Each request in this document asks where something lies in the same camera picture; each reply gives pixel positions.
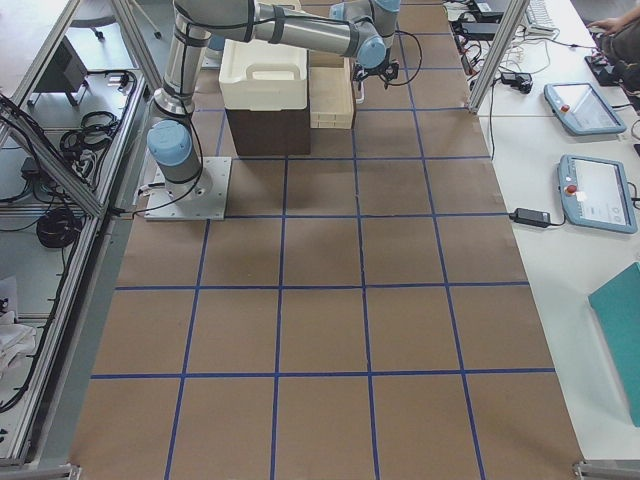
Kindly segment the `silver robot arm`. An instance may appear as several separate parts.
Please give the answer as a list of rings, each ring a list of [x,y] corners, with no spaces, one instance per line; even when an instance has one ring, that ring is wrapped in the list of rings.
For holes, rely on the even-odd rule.
[[[352,23],[368,19],[382,38],[389,38],[395,34],[400,6],[400,0],[345,1],[332,5],[329,17]]]
[[[212,37],[228,45],[265,41],[353,58],[366,73],[397,76],[389,62],[400,4],[397,1],[347,1],[328,17],[310,15],[259,1],[176,1],[174,37],[162,86],[154,93],[146,144],[165,179],[190,185],[201,166],[191,141],[193,96],[205,49]]]

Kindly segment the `person hand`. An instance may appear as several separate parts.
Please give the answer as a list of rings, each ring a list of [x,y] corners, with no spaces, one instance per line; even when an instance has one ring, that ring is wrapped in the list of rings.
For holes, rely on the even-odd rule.
[[[625,22],[619,17],[611,17],[602,20],[590,22],[587,25],[588,29],[596,29],[607,35],[613,35],[623,29]]]

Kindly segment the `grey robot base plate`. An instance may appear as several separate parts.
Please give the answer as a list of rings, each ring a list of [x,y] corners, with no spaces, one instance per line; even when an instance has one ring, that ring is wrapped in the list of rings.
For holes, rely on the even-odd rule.
[[[152,221],[223,220],[231,173],[230,157],[205,157],[204,171],[197,185],[166,183],[159,167],[149,190],[144,218]]]

